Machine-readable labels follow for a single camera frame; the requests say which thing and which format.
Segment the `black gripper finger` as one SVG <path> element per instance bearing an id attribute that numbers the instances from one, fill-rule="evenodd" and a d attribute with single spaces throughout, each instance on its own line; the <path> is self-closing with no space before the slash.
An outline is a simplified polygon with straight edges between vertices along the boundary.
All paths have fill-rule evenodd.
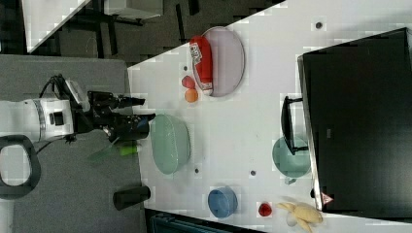
<path id="1" fill-rule="evenodd" d="M 144 104 L 145 104 L 145 99 L 129 97 L 129 96 L 121 96 L 119 98 L 118 108 L 122 109 L 126 107 L 143 106 Z"/>
<path id="2" fill-rule="evenodd" d="M 129 130 L 133 136 L 147 136 L 150 132 L 150 122 L 155 114 L 133 115 L 128 119 Z"/>

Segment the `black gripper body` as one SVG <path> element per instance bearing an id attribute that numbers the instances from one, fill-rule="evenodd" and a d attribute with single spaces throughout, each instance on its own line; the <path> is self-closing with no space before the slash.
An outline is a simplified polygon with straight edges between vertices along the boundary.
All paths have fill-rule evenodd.
<path id="1" fill-rule="evenodd" d="M 111 92 L 89 91 L 84 103 L 75 102 L 75 133 L 84 134 L 93 130 L 104 131 L 110 142 L 142 139 L 128 132 L 128 119 L 133 115 L 117 113 L 119 98 Z"/>

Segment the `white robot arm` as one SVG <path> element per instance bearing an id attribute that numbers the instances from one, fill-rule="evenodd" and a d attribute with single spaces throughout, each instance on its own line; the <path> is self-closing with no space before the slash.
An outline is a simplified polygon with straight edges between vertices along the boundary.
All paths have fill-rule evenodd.
<path id="1" fill-rule="evenodd" d="M 23 135 L 33 143 L 73 142 L 80 134 L 101 130 L 110 142 L 141 140 L 149 135 L 155 115 L 124 115 L 119 110 L 144 103 L 140 98 L 103 91 L 90 91 L 84 106 L 72 96 L 3 101 L 1 135 Z"/>

